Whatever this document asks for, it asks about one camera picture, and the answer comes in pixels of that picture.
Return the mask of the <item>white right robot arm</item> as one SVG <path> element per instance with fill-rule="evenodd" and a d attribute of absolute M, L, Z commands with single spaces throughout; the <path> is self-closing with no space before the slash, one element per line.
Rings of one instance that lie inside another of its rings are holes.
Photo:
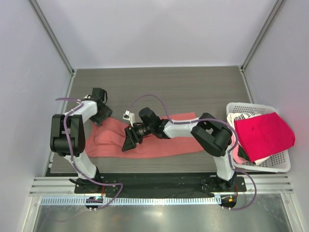
<path fill-rule="evenodd" d="M 161 140 L 194 138 L 215 161 L 218 187 L 223 191 L 234 187 L 237 174 L 227 151 L 232 143 L 233 131 L 225 122 L 209 113 L 190 120 L 161 119 L 148 107 L 140 110 L 139 117 L 141 123 L 135 121 L 134 113 L 126 111 L 123 114 L 123 119 L 129 121 L 125 128 L 123 152 L 136 148 L 150 134 Z"/>

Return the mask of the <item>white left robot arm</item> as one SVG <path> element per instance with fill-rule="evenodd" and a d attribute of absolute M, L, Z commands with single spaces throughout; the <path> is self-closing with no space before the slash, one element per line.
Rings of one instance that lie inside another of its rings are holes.
<path fill-rule="evenodd" d="M 84 98 L 57 98 L 57 101 L 75 102 L 77 106 L 63 114 L 52 116 L 50 148 L 51 151 L 66 159 L 75 169 L 80 179 L 87 180 L 86 187 L 93 193 L 102 189 L 98 168 L 90 161 L 85 151 L 84 123 L 92 121 L 100 126 L 112 115 L 106 105 L 107 91 L 93 88 Z"/>

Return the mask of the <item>salmon pink t-shirt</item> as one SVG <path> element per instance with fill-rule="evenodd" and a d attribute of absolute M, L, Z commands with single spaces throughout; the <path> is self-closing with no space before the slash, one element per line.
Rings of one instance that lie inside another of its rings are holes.
<path fill-rule="evenodd" d="M 203 151 L 192 137 L 158 139 L 148 135 L 136 148 L 123 152 L 126 127 L 126 123 L 112 117 L 104 120 L 101 126 L 93 124 L 85 145 L 87 155 L 90 158 L 151 159 Z"/>

